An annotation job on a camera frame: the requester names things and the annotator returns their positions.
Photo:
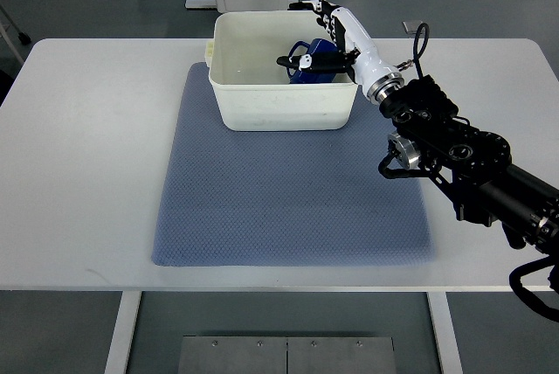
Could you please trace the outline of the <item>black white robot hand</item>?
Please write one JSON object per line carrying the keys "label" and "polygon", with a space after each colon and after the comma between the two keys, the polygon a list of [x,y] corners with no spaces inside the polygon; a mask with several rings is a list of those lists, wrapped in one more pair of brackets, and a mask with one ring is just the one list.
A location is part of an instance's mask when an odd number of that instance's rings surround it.
{"label": "black white robot hand", "polygon": [[[404,78],[395,66],[384,61],[376,45],[353,13],[327,0],[304,0],[290,3],[291,10],[311,10],[338,48],[343,68],[350,79],[362,88],[368,101],[377,105],[404,86]],[[295,69],[300,60],[288,56],[276,59],[279,66]]]}

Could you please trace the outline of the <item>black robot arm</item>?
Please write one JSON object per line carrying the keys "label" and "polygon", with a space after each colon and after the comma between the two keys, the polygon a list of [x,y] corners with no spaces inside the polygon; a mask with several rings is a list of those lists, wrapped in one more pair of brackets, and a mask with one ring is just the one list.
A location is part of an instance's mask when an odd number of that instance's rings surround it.
{"label": "black robot arm", "polygon": [[450,199],[458,221],[486,227],[500,221],[513,249],[531,245],[542,253],[514,269],[509,285],[528,308],[557,321],[557,309],[522,279],[547,268],[550,288],[558,289],[558,190],[514,165],[505,138],[472,126],[431,76],[421,69],[417,74],[406,85],[389,83],[376,97],[396,129],[379,173],[427,177]]}

